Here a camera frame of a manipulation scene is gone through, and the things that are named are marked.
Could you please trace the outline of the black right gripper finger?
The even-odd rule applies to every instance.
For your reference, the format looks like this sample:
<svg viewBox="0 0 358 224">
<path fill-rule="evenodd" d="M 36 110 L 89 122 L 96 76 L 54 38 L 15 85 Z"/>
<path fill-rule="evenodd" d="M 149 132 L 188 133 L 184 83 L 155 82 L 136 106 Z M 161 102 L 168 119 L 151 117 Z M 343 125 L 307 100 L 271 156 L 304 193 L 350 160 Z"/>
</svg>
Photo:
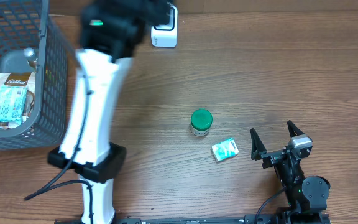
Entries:
<svg viewBox="0 0 358 224">
<path fill-rule="evenodd" d="M 267 150 L 262 140 L 259 138 L 257 131 L 254 128 L 250 130 L 250 135 L 252 141 L 251 159 L 255 161 L 261 160 L 264 158 L 264 155 L 267 153 Z"/>
<path fill-rule="evenodd" d="M 287 121 L 287 127 L 291 138 L 304 135 L 304 132 L 301 131 L 291 120 Z"/>
</svg>

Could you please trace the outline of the yellow oil bottle silver cap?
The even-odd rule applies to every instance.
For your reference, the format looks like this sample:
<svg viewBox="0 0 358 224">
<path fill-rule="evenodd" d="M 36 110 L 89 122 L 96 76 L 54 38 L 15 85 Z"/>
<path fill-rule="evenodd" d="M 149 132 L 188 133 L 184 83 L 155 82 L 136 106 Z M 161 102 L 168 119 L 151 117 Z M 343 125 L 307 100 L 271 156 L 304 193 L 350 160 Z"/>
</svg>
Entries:
<svg viewBox="0 0 358 224">
<path fill-rule="evenodd" d="M 37 71 L 37 54 L 35 50 L 31 47 L 28 47 L 23 50 L 23 55 L 27 60 L 27 63 L 31 68 L 33 68 L 35 71 Z"/>
</svg>

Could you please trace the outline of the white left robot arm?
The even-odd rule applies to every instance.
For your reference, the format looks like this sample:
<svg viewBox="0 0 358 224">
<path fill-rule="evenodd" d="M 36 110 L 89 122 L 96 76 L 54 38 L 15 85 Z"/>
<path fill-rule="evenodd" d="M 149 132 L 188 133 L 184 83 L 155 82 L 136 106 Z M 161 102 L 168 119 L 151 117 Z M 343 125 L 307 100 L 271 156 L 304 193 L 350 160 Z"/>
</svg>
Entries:
<svg viewBox="0 0 358 224">
<path fill-rule="evenodd" d="M 70 120 L 63 142 L 48 154 L 49 164 L 79 176 L 81 223 L 114 220 L 114 179 L 126 149 L 110 141 L 110 124 L 135 48 L 149 27 L 172 18 L 171 1 L 94 1 L 81 12 Z"/>
</svg>

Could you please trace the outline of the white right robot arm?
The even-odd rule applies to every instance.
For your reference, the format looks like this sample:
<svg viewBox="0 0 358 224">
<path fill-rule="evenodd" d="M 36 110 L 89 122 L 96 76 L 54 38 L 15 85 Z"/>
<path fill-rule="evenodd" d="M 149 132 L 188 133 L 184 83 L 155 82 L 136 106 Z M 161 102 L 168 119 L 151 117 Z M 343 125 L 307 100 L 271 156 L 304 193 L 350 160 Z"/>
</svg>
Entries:
<svg viewBox="0 0 358 224">
<path fill-rule="evenodd" d="M 245 216 L 247 221 L 258 223 L 330 223 L 327 199 L 331 184 L 321 176 L 305 177 L 301 160 L 308 157 L 313 148 L 313 140 L 301 131 L 292 121 L 287 121 L 290 140 L 281 150 L 268 152 L 257 131 L 250 130 L 252 141 L 252 160 L 261 160 L 264 169 L 273 167 L 282 189 L 268 198 L 253 218 Z M 265 206 L 280 194 L 285 194 L 287 207 L 280 207 L 273 215 L 261 217 Z"/>
</svg>

